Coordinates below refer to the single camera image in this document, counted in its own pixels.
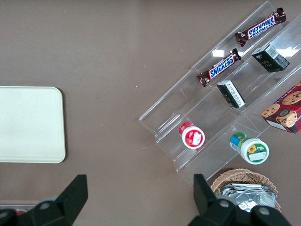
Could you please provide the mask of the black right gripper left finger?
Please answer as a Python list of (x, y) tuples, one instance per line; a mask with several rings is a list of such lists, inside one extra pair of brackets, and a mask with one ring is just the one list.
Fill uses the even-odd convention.
[(71, 226), (88, 199), (87, 176), (77, 175), (55, 200), (17, 217), (18, 226)]

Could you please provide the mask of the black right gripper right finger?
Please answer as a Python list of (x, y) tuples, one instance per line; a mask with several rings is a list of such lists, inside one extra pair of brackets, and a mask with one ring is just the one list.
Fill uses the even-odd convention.
[(199, 215), (190, 226), (233, 226), (236, 207), (225, 199), (218, 199), (202, 174), (195, 174), (193, 196)]

